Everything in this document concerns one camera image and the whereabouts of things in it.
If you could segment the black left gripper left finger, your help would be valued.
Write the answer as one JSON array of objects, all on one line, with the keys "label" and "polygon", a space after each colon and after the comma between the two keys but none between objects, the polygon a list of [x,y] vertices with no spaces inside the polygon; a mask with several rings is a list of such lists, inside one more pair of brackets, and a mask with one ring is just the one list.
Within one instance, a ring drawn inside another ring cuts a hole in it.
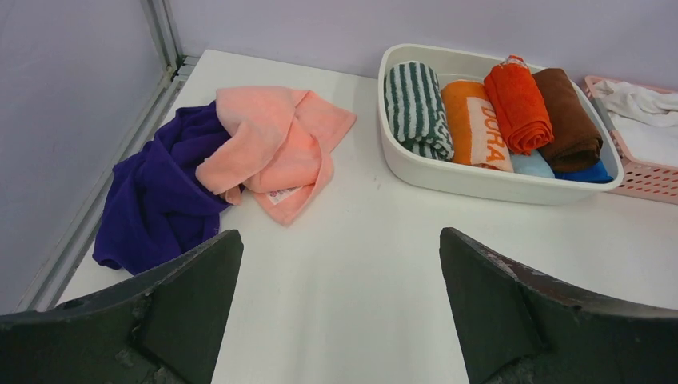
[{"label": "black left gripper left finger", "polygon": [[227,230],[51,310],[2,316],[2,382],[210,382],[243,250]]}]

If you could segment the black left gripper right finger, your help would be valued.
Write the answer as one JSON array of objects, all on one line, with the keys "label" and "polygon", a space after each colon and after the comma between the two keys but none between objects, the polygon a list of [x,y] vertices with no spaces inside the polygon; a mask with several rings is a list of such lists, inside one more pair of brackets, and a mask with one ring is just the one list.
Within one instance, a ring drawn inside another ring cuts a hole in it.
[{"label": "black left gripper right finger", "polygon": [[674,383],[677,312],[598,294],[454,228],[439,255],[471,383]]}]

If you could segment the pink towel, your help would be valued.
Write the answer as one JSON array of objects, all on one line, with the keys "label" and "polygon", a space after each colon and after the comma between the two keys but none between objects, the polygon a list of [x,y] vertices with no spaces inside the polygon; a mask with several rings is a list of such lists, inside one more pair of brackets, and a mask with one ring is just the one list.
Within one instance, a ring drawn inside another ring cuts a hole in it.
[{"label": "pink towel", "polygon": [[283,226],[331,181],[331,154],[357,121],[311,90],[281,86],[222,88],[215,107],[230,138],[197,167],[197,180],[234,205],[244,186]]}]

